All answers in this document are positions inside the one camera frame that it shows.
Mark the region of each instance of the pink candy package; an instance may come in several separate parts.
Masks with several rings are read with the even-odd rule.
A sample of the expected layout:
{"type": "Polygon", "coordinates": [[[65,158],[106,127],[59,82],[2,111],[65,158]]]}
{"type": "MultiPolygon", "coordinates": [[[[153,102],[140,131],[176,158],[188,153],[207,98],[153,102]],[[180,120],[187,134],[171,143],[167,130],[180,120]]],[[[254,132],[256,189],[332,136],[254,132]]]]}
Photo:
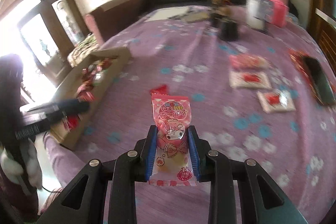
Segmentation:
{"type": "Polygon", "coordinates": [[[258,55],[238,54],[229,56],[231,66],[235,69],[269,67],[268,61],[258,55]]]}
{"type": "Polygon", "coordinates": [[[186,128],[191,121],[189,98],[152,94],[157,149],[150,185],[194,186],[186,128]]]}

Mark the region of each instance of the metal screw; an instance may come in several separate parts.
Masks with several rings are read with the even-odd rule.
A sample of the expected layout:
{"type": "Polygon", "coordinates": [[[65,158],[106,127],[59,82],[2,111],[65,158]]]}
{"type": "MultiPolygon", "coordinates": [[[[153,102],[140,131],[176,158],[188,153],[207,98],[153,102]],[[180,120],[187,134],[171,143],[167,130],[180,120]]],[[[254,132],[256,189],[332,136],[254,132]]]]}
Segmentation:
{"type": "Polygon", "coordinates": [[[210,150],[208,152],[208,155],[211,157],[217,157],[218,156],[218,151],[217,150],[210,150]]]}
{"type": "Polygon", "coordinates": [[[246,161],[246,163],[247,163],[247,165],[249,165],[249,166],[255,166],[257,163],[256,163],[256,161],[254,160],[254,159],[248,159],[247,161],[246,161]]]}
{"type": "Polygon", "coordinates": [[[90,161],[89,165],[92,166],[92,167],[95,167],[99,164],[99,160],[92,160],[90,161]]]}
{"type": "Polygon", "coordinates": [[[131,150],[131,151],[129,151],[129,152],[127,153],[127,156],[129,156],[129,157],[135,157],[137,154],[138,154],[137,151],[135,151],[135,150],[131,150]]]}

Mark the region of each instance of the black phone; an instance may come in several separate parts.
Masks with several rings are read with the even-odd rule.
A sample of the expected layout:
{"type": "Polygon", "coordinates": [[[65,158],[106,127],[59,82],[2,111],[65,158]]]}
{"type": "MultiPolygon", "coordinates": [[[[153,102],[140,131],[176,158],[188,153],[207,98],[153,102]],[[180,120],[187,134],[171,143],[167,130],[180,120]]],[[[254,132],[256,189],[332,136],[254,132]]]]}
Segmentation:
{"type": "Polygon", "coordinates": [[[335,105],[334,92],[320,62],[310,56],[303,56],[302,62],[305,72],[311,80],[318,102],[322,105],[335,105]]]}

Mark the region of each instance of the purple bedspread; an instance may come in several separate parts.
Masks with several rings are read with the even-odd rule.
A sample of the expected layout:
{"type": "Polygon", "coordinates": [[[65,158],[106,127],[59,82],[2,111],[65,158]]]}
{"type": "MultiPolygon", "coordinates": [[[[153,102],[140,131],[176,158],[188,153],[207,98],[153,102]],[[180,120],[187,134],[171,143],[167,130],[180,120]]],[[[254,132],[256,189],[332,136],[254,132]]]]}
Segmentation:
{"type": "MultiPolygon", "coordinates": [[[[149,90],[167,84],[171,95],[190,98],[191,124],[213,149],[233,160],[256,159],[307,221],[319,223],[336,197],[336,108],[317,104],[288,49],[320,60],[333,84],[335,76],[304,29],[292,23],[285,28],[271,25],[266,35],[245,26],[244,15],[244,7],[234,7],[241,25],[240,38],[233,43],[220,41],[207,21],[144,22],[147,17],[105,43],[102,48],[129,47],[133,60],[106,92],[74,153],[50,136],[45,139],[61,184],[65,186],[89,160],[116,159],[145,138],[154,124],[149,90]],[[274,89],[291,93],[295,112],[266,114],[256,90],[230,88],[228,57],[240,52],[272,62],[273,68],[264,71],[274,89]]],[[[138,223],[207,223],[209,192],[209,183],[196,187],[137,183],[138,223]]]]}

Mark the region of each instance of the white container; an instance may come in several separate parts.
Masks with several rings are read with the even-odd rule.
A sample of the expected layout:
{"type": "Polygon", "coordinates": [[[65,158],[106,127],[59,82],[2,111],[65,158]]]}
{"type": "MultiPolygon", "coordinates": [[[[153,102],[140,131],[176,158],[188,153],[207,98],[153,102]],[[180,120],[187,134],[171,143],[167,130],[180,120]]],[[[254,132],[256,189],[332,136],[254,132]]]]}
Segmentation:
{"type": "Polygon", "coordinates": [[[263,30],[265,21],[256,18],[260,7],[260,0],[246,0],[246,23],[253,29],[263,30]]]}

